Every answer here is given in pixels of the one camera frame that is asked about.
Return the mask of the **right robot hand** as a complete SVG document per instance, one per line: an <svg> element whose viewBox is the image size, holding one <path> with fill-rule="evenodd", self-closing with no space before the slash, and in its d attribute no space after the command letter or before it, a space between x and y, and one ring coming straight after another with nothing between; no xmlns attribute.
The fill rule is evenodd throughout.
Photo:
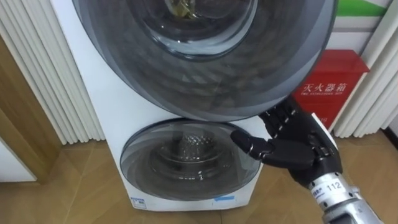
<svg viewBox="0 0 398 224"><path fill-rule="evenodd" d="M231 140L251 158L287 169L303 187L330 173L342 173L340 153L323 124L306 112L293 96L261 113L271 138L254 137L235 130Z"/></svg>

